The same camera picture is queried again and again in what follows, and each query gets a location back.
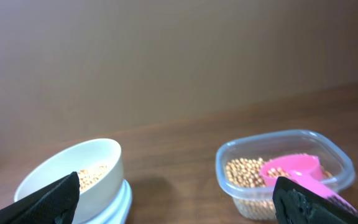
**container rim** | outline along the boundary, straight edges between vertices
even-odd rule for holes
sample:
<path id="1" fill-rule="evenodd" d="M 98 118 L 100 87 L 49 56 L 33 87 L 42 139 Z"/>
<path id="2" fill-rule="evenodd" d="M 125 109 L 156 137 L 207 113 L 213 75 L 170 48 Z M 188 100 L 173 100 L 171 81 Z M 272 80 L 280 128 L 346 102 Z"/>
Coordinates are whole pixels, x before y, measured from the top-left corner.
<path id="1" fill-rule="evenodd" d="M 221 162 L 221 158 L 224 152 L 236 144 L 244 144 L 251 141 L 257 141 L 266 138 L 273 138 L 273 137 L 285 137 L 285 136 L 303 136 L 314 139 L 316 142 L 322 143 L 327 148 L 327 152 L 331 153 L 334 157 L 339 157 L 342 160 L 341 166 L 342 171 L 335 175 L 330 179 L 322 180 L 321 183 L 324 185 L 337 183 L 337 186 L 332 187 L 331 189 L 335 192 L 339 192 L 340 190 L 346 189 L 350 186 L 355 177 L 356 173 L 354 171 L 353 163 L 350 158 L 338 147 L 336 146 L 331 140 L 323 136 L 322 134 L 316 133 L 310 130 L 304 129 L 292 129 L 292 130 L 285 130 L 285 131 L 276 131 L 272 133 L 266 134 L 258 134 L 255 136 L 249 136 L 245 138 L 239 138 L 232 141 L 229 141 L 223 144 L 216 153 L 216 160 L 215 160 L 215 169 L 216 169 L 216 177 L 219 183 L 219 186 L 224 190 L 227 194 L 234 198 L 242 198 L 242 199 L 265 199 L 260 197 L 250 197 L 250 194 L 269 194 L 272 193 L 274 187 L 256 187 L 256 188 L 247 188 L 247 187 L 239 187 L 232 183 L 230 183 L 224 175 L 224 165 Z"/>

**wooden table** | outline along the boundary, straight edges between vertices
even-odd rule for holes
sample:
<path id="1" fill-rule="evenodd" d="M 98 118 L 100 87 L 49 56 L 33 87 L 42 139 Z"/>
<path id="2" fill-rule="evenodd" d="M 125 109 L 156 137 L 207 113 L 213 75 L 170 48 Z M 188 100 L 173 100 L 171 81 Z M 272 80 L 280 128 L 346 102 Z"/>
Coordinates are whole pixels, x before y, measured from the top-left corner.
<path id="1" fill-rule="evenodd" d="M 121 143 L 134 195 L 128 223 L 258 223 L 220 189 L 215 153 L 229 140 L 283 129 L 317 131 L 353 160 L 357 178 L 342 196 L 358 209 L 358 85 L 97 137 Z M 0 157 L 0 208 L 37 164 L 84 140 Z"/>

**scoop handle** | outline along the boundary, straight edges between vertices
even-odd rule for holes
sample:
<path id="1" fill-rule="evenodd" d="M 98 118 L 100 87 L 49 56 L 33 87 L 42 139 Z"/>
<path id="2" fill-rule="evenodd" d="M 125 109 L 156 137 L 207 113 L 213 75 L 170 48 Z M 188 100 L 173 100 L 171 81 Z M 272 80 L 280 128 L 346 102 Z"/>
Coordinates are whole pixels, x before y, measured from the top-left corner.
<path id="1" fill-rule="evenodd" d="M 318 194 L 320 197 L 328 198 L 328 197 L 336 197 L 343 203 L 345 203 L 350 208 L 353 208 L 353 210 L 356 211 L 356 209 L 350 205 L 347 201 L 345 201 L 341 196 L 339 196 L 337 193 L 335 193 L 330 188 L 326 187 L 324 184 L 320 183 L 320 181 L 314 179 L 309 174 L 302 174 L 302 172 L 298 171 L 291 171 L 290 172 L 291 179 L 297 182 L 302 187 L 314 192 L 315 194 Z"/>

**white plastic bowl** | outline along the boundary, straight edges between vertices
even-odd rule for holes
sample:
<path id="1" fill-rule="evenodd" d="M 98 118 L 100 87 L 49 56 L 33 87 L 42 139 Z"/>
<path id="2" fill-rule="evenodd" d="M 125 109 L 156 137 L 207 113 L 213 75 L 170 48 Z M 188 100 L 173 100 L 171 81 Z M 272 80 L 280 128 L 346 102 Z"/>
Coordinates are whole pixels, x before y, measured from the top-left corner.
<path id="1" fill-rule="evenodd" d="M 73 171 L 107 165 L 106 175 L 80 193 L 73 223 L 89 220 L 102 212 L 115 198 L 124 180 L 121 147 L 112 139 L 94 139 L 69 147 L 35 168 L 17 188 L 18 201 Z"/>

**bowl rim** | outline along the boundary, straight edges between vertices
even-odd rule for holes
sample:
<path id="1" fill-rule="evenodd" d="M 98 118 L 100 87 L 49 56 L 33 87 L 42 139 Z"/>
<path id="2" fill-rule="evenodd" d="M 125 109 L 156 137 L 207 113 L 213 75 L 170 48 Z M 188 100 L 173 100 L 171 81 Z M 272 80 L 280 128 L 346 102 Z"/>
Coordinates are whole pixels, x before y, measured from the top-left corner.
<path id="1" fill-rule="evenodd" d="M 119 161 L 119 158 L 121 157 L 121 153 L 122 153 L 122 149 L 121 149 L 121 145 L 116 141 L 116 140 L 113 140 L 113 139 L 109 139 L 109 138 L 97 138 L 97 139 L 90 139 L 90 140 L 87 140 L 87 141 L 83 141 L 83 142 L 80 142 L 78 144 L 75 144 L 75 145 L 72 145 L 68 148 L 65 148 L 63 149 L 62 151 L 54 154 L 53 156 L 49 157 L 48 159 L 46 159 L 45 161 L 43 161 L 41 164 L 39 164 L 35 169 L 33 169 L 30 173 L 28 173 L 26 175 L 26 177 L 24 177 L 24 179 L 22 180 L 22 182 L 19 184 L 19 186 L 16 188 L 16 191 L 15 191 L 15 194 L 14 194 L 14 197 L 13 197 L 13 201 L 14 202 L 17 202 L 19 199 L 19 192 L 21 191 L 21 189 L 23 188 L 24 184 L 33 176 L 35 175 L 35 173 L 41 169 L 42 166 L 44 166 L 49 160 L 53 159 L 54 157 L 57 157 L 57 156 L 60 156 L 61 154 L 64 154 L 66 153 L 67 151 L 70 151 L 70 150 L 73 150 L 74 148 L 76 147 L 79 147 L 79 146 L 82 146 L 84 144 L 89 144 L 89 143 L 92 143 L 92 142 L 96 142 L 96 141 L 108 141 L 110 143 L 113 143 L 113 144 L 117 144 L 117 148 L 119 150 L 119 155 L 117 156 L 117 160 L 116 160 L 116 163 L 114 166 L 108 166 L 108 171 L 106 172 L 105 175 L 102 176 L 102 178 L 99 179 L 99 181 L 97 181 L 94 185 L 92 185 L 92 187 L 94 187 L 95 185 L 97 185 L 100 180 L 103 180 L 108 173 L 110 173 L 112 171 L 112 169 L 116 166 L 117 162 Z M 83 192 L 80 192 L 80 195 L 87 192 L 89 189 L 91 189 L 92 187 L 86 189 L 85 191 Z"/>

